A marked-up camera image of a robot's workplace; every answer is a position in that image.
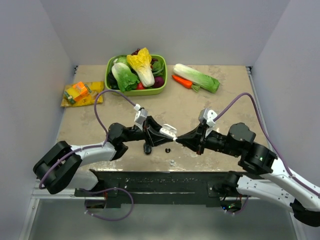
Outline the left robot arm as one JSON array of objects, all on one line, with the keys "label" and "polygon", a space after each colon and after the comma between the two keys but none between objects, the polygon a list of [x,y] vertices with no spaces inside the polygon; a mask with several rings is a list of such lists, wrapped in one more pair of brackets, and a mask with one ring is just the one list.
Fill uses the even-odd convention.
[{"label": "left robot arm", "polygon": [[90,145],[69,145],[57,142],[33,167],[40,180],[39,189],[52,195],[64,189],[81,189],[92,196],[99,196],[104,184],[91,170],[81,167],[101,161],[120,159],[128,150],[126,142],[145,141],[149,147],[174,141],[177,129],[169,124],[159,125],[152,116],[147,116],[142,125],[126,127],[113,123],[108,128],[106,142]]}]

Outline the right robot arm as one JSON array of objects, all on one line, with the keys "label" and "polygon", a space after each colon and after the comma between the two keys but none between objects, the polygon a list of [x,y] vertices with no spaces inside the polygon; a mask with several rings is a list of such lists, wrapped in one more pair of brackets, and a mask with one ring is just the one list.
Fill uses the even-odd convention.
[{"label": "right robot arm", "polygon": [[270,149],[254,141],[256,134],[244,123],[233,124],[227,135],[216,131],[206,133],[204,124],[175,139],[175,142],[203,154],[205,149],[238,157],[238,165],[247,173],[265,179],[261,182],[244,174],[229,171],[214,192],[233,197],[243,195],[259,198],[283,207],[301,223],[319,227],[320,197],[314,184],[303,179],[294,180],[294,174],[285,168],[282,160]]}]

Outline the white earbud charging case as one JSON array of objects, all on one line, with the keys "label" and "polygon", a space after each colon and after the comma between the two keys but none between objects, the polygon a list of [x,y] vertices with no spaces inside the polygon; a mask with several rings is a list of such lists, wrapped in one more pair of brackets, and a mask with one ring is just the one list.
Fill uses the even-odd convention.
[{"label": "white earbud charging case", "polygon": [[176,138],[178,130],[175,127],[165,123],[162,125],[159,132],[163,135],[170,137],[170,138]]}]

